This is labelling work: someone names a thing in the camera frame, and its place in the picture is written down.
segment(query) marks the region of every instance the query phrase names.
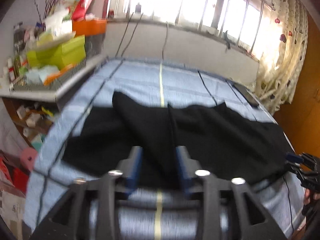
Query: yellow line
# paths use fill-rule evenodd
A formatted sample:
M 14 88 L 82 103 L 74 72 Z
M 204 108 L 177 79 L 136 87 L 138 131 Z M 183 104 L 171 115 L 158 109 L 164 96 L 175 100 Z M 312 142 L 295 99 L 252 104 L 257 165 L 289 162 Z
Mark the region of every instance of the yellow line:
M 162 192 L 157 192 L 157 211 L 155 214 L 155 240 L 161 239 Z
M 163 85 L 162 85 L 162 63 L 160 63 L 159 80 L 160 80 L 161 107 L 164 107 L 164 96 L 163 96 Z

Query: green box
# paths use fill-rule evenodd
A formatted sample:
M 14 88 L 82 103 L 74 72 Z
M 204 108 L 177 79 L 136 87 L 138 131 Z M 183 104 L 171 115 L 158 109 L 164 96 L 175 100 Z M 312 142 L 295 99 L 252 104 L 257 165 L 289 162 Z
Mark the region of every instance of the green box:
M 84 36 L 79 36 L 52 49 L 27 52 L 30 67 L 55 65 L 59 70 L 70 64 L 77 64 L 85 58 Z

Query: red heart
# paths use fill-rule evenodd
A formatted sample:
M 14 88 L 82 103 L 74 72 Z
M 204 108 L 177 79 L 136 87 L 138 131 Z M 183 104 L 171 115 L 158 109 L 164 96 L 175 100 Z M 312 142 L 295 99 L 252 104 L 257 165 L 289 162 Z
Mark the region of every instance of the red heart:
M 284 34 L 281 34 L 281 35 L 280 35 L 280 40 L 281 40 L 283 43 L 286 43 L 286 42 L 287 42 L 287 38 L 285 37 Z

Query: screw head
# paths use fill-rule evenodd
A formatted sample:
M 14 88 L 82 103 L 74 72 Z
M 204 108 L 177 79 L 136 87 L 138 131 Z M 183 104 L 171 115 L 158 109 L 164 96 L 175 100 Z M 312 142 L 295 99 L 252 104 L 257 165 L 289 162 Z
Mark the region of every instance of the screw head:
M 203 176 L 209 176 L 210 175 L 210 171 L 207 170 L 196 170 L 195 174 L 199 177 L 203 177 Z
M 85 180 L 85 178 L 76 178 L 76 179 L 73 180 L 74 184 L 84 184 L 86 182 L 87 181 Z
M 243 178 L 233 178 L 231 182 L 235 185 L 241 185 L 245 183 L 245 180 Z
M 121 176 L 123 172 L 120 170 L 111 170 L 111 171 L 108 171 L 108 174 L 111 176 Z

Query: orange container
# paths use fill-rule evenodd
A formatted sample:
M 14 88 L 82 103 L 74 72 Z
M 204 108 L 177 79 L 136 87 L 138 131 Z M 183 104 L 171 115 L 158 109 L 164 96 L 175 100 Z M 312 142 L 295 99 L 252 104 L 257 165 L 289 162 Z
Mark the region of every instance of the orange container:
M 92 36 L 106 32 L 107 20 L 72 21 L 72 31 L 77 36 Z

